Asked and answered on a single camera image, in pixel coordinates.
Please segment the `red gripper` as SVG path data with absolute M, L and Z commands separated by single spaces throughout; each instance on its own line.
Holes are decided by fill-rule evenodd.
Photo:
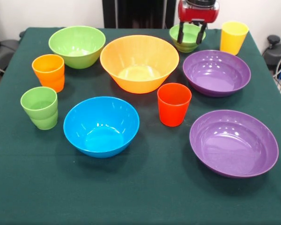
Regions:
M 196 44 L 202 42 L 207 27 L 206 23 L 213 23 L 219 14 L 219 2 L 217 0 L 180 0 L 178 3 L 178 17 L 180 19 L 177 42 L 183 42 L 184 23 L 202 23 L 197 35 Z

